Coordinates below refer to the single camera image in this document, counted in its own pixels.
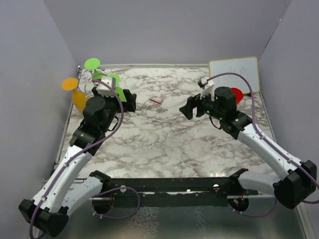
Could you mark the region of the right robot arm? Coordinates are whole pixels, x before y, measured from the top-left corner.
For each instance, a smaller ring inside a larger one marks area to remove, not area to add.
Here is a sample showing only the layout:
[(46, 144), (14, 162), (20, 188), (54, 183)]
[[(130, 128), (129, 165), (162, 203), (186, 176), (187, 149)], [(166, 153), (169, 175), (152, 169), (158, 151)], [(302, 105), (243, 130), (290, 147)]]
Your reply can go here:
[(275, 172), (275, 176), (244, 171), (229, 182), (229, 189), (240, 195), (252, 189), (275, 196), (286, 208), (294, 209), (316, 189), (317, 166), (310, 160), (303, 162), (278, 146), (262, 133), (245, 113), (237, 110), (242, 95), (236, 88), (218, 87), (211, 95), (207, 89), (190, 96), (179, 111), (188, 120), (208, 115), (219, 120), (220, 128), (234, 139), (252, 149)]

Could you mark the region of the red wine glass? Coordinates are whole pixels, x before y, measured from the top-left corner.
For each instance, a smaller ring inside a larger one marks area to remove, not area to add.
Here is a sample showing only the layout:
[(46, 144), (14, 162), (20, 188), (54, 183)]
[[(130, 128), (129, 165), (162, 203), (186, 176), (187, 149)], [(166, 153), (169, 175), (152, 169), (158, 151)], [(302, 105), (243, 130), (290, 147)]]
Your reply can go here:
[(231, 104), (237, 106), (244, 98), (244, 95), (241, 90), (238, 88), (230, 88), (231, 90)]

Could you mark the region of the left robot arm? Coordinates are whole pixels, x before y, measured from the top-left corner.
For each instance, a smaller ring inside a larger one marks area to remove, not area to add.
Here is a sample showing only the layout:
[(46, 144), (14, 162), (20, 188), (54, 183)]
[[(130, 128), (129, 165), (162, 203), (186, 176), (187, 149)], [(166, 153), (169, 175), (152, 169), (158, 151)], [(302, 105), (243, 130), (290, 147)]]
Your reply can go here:
[(89, 198), (106, 196), (110, 191), (109, 177), (90, 176), (82, 184), (70, 189), (82, 168), (95, 155), (101, 144), (121, 126), (123, 114), (136, 110), (136, 94), (123, 90), (122, 102), (117, 93), (103, 95), (95, 88), (94, 96), (86, 101), (83, 120), (70, 140), (65, 156), (42, 189), (31, 199), (24, 199), (18, 209), (29, 223), (29, 237), (33, 229), (52, 238), (58, 236), (69, 217)]

